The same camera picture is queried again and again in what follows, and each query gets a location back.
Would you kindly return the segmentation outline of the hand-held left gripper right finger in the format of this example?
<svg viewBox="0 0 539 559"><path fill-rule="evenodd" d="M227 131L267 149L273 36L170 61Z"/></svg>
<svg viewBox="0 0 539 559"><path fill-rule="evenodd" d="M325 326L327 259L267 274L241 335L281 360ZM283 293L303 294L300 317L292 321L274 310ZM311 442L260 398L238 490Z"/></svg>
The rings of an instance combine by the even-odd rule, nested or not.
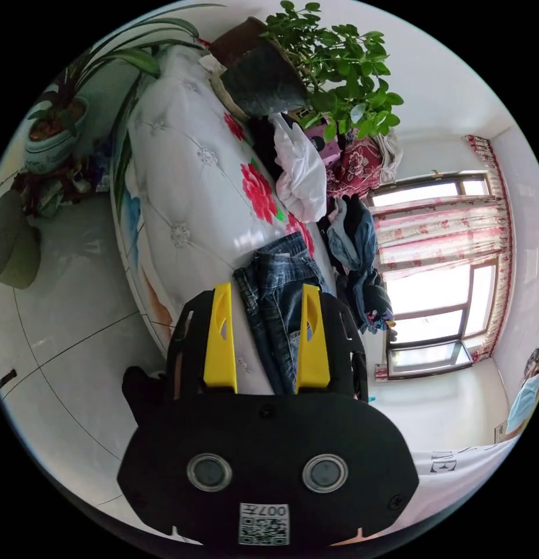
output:
<svg viewBox="0 0 539 559"><path fill-rule="evenodd" d="M300 326L296 393L326 390L331 382L331 374L321 308L321 291L317 286L303 285Z"/></svg>

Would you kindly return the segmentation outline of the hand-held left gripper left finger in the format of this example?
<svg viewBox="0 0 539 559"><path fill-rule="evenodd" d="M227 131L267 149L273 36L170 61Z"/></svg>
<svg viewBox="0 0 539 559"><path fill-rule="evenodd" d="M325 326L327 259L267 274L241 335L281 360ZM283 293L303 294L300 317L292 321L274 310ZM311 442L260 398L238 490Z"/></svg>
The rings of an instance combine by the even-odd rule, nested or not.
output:
<svg viewBox="0 0 539 559"><path fill-rule="evenodd" d="M229 282L216 285L213 291L203 382L209 390L237 392L232 290Z"/></svg>

